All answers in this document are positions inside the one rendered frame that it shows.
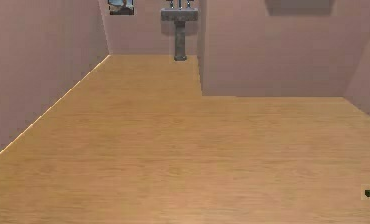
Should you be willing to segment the grey pedestal sink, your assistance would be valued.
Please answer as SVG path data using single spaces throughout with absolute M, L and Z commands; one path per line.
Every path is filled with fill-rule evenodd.
M 175 40 L 173 58 L 175 61 L 186 61 L 186 23 L 197 21 L 199 10 L 191 6 L 194 0 L 186 0 L 186 6 L 183 6 L 183 0 L 165 1 L 169 3 L 169 6 L 160 10 L 160 19 L 163 22 L 172 22 L 174 24 Z

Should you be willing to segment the framed wall picture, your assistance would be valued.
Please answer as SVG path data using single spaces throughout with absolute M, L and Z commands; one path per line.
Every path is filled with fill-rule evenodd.
M 111 15 L 133 15 L 134 0 L 108 0 Z

